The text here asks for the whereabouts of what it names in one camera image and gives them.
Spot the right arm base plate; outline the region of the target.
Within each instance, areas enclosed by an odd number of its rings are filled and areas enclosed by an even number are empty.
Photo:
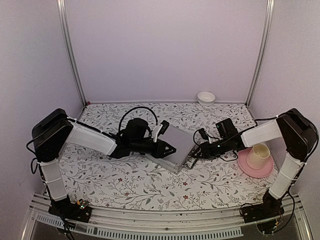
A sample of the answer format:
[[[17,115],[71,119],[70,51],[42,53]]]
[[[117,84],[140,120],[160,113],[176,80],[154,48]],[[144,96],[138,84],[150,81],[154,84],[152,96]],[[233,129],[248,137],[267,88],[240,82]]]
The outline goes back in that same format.
[[[243,217],[245,223],[281,216],[284,212],[282,199],[274,198],[268,191],[262,197],[262,203],[245,204],[239,209],[239,213]]]

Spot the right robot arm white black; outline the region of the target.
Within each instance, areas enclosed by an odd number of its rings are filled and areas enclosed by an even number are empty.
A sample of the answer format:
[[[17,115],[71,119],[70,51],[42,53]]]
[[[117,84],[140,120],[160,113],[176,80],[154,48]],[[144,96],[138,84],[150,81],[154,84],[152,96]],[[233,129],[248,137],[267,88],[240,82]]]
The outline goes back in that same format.
[[[191,153],[194,159],[212,159],[230,151],[244,151],[258,144],[282,139],[286,155],[280,172],[267,195],[275,200],[289,192],[298,179],[304,165],[316,150],[320,134],[317,127],[296,108],[292,108],[272,118],[264,118],[263,124],[238,131],[231,119],[216,124],[220,139],[212,141],[206,131],[197,131],[203,143],[198,143]]]

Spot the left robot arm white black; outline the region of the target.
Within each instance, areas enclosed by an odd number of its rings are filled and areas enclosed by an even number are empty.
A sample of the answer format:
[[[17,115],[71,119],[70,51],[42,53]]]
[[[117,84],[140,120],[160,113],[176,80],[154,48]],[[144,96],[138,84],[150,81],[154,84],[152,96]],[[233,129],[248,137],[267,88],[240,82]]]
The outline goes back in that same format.
[[[155,118],[155,126],[142,118],[130,119],[125,128],[118,124],[117,133],[107,133],[80,122],[57,108],[31,130],[32,139],[26,149],[34,155],[41,179],[49,196],[55,202],[55,209],[63,216],[74,213],[74,205],[68,201],[68,194],[59,167],[60,152],[66,145],[75,145],[94,150],[112,159],[121,159],[131,153],[146,154],[163,159],[174,153],[176,148],[160,139],[169,127],[164,120]]]

